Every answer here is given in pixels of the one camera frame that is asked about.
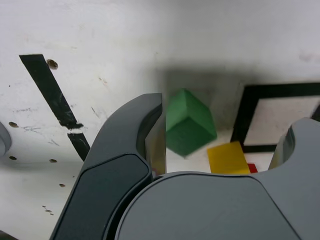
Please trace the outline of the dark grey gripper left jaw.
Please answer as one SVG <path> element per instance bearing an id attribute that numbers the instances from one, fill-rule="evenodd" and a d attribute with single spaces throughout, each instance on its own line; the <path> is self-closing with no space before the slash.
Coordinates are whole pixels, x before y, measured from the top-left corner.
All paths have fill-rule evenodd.
<path id="1" fill-rule="evenodd" d="M 53 240 L 113 240 L 126 208 L 153 182 L 145 140 L 163 112 L 161 93 L 116 110 L 98 132 L 51 234 Z"/>

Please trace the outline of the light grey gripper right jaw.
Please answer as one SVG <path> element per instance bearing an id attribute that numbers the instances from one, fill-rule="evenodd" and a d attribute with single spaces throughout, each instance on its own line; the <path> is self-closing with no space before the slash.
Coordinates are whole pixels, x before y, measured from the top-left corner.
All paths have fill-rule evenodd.
<path id="1" fill-rule="evenodd" d="M 320 237 L 320 124 L 289 128 L 286 161 L 249 175 L 174 172 L 125 210 L 117 240 L 317 240 Z"/>

